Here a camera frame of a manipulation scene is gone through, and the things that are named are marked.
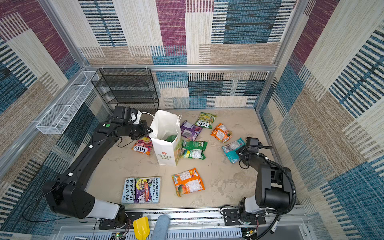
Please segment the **yellow green Fox's candy bag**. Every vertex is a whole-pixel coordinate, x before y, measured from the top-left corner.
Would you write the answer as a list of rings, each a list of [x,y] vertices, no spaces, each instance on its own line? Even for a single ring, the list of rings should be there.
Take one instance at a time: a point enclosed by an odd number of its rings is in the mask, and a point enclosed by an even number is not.
[[[195,126],[205,128],[205,129],[212,129],[212,125],[216,119],[216,115],[210,114],[210,113],[204,113],[200,112],[200,115],[195,122]]]

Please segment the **large orange fruits candy bag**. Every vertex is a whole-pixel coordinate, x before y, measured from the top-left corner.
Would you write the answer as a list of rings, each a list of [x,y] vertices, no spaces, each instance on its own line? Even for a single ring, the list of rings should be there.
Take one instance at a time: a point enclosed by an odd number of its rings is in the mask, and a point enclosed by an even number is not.
[[[203,180],[196,168],[172,175],[178,197],[205,190]]]

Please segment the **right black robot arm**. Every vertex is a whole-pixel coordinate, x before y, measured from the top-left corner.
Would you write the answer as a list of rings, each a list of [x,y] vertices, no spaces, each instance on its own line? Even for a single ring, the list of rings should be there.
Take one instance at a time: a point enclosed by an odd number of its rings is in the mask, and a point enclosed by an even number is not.
[[[253,168],[257,172],[255,194],[239,202],[238,217],[243,225],[249,225],[259,216],[267,214],[285,215],[297,201],[291,170],[271,161],[259,153],[259,149],[251,145],[236,151],[239,162],[244,163],[246,169]]]

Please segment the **teal candy bag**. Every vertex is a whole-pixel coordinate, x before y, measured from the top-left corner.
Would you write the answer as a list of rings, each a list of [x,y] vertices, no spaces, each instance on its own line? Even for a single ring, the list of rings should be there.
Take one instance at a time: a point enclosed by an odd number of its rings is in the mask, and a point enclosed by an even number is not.
[[[239,156],[236,151],[245,146],[245,144],[246,143],[241,138],[239,138],[238,140],[222,147],[223,152],[232,164],[235,164],[239,161]]]

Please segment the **white paper bag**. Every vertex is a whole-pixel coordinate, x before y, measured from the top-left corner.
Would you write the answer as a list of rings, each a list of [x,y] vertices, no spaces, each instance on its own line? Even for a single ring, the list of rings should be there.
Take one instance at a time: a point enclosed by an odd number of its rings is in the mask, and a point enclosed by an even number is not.
[[[156,158],[159,165],[175,167],[182,150],[181,115],[158,110],[150,125]]]

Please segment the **small orange candy bag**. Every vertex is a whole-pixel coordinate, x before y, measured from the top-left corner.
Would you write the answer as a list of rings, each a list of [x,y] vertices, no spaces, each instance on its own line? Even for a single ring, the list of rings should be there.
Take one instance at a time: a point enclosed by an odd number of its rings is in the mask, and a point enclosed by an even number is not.
[[[215,137],[219,142],[225,143],[232,138],[232,132],[229,131],[224,124],[220,123],[212,131],[211,136]]]

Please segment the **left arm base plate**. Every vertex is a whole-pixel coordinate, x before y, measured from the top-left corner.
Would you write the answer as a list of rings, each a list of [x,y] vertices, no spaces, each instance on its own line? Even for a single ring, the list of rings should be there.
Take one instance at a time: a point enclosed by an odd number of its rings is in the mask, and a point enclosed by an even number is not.
[[[143,212],[126,212],[124,215],[117,216],[116,219],[101,219],[98,226],[99,230],[118,230],[133,227],[133,222],[143,217]]]

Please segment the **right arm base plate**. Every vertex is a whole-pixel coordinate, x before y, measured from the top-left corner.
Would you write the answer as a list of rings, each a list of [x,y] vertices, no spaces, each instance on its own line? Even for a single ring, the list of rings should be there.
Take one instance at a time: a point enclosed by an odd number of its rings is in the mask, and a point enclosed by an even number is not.
[[[220,213],[224,217],[226,226],[239,226],[239,225],[264,225],[266,219],[263,216],[256,216],[249,213],[238,213],[235,208],[223,208]]]

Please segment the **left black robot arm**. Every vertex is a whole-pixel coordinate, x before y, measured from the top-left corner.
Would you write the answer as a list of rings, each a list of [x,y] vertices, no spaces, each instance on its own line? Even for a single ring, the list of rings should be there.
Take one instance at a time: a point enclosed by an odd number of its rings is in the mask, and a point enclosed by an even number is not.
[[[126,224],[125,207],[121,204],[96,199],[86,192],[88,182],[104,155],[121,137],[138,140],[149,135],[152,129],[141,120],[132,123],[100,123],[94,130],[87,147],[74,162],[55,180],[43,185],[43,193],[50,209],[77,219],[106,220],[121,228]]]

